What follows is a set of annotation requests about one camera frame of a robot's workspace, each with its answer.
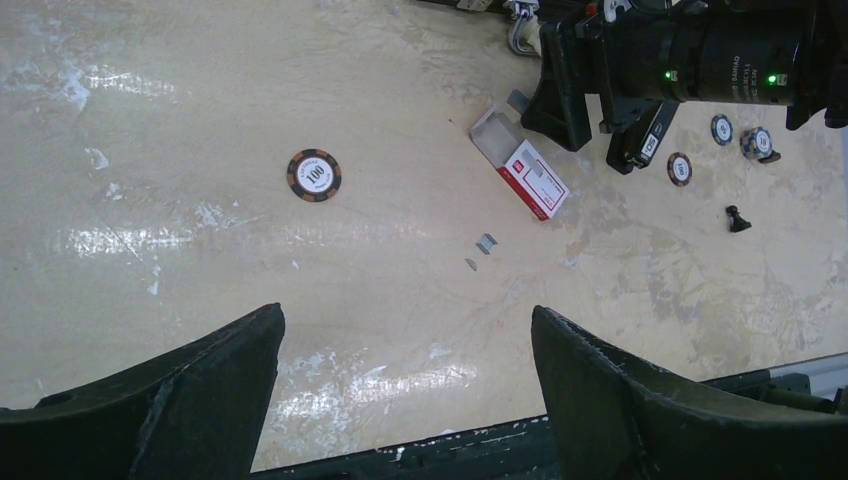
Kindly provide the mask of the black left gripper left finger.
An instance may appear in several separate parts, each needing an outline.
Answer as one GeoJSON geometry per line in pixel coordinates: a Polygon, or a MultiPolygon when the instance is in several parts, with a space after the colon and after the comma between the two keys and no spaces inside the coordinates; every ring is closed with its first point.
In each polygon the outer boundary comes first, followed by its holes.
{"type": "Polygon", "coordinates": [[[5,479],[245,479],[278,373],[272,303],[126,370],[1,412],[5,479]]]}

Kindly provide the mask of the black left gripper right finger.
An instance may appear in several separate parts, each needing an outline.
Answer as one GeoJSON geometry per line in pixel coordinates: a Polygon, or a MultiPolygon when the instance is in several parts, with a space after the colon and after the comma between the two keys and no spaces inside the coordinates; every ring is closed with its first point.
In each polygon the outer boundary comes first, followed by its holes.
{"type": "Polygon", "coordinates": [[[554,310],[532,313],[533,356],[567,479],[843,479],[847,392],[766,370],[696,382],[554,310]]]}

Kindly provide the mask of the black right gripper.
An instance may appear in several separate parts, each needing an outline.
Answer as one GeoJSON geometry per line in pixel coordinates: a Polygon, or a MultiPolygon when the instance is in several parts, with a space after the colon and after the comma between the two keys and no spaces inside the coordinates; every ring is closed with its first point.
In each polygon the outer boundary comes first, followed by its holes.
{"type": "Polygon", "coordinates": [[[600,98],[605,134],[626,133],[660,108],[661,99],[629,93],[625,49],[660,15],[668,1],[543,1],[541,74],[520,124],[568,151],[592,139],[588,95],[600,98]]]}

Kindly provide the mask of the small staple strip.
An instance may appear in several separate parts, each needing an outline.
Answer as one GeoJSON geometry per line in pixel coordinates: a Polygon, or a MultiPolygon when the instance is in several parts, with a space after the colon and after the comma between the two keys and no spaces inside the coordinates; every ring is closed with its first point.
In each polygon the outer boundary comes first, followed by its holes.
{"type": "Polygon", "coordinates": [[[490,255],[493,248],[498,245],[497,240],[489,233],[484,233],[475,245],[484,255],[490,255]]]}

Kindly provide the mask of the black stapler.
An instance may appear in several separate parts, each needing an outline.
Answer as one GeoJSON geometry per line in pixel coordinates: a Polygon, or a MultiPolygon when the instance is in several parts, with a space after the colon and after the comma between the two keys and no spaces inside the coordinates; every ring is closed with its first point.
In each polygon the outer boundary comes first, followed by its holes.
{"type": "Polygon", "coordinates": [[[606,155],[607,165],[622,175],[648,167],[679,106],[678,102],[659,102],[627,129],[613,133],[606,155]]]}

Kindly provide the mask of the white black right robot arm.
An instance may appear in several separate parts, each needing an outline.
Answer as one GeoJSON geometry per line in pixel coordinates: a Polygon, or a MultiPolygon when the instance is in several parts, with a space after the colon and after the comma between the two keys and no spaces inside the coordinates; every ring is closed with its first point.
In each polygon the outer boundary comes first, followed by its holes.
{"type": "Polygon", "coordinates": [[[542,71],[523,127],[569,151],[665,103],[783,106],[797,130],[847,124],[843,1],[581,1],[540,31],[542,71]]]}

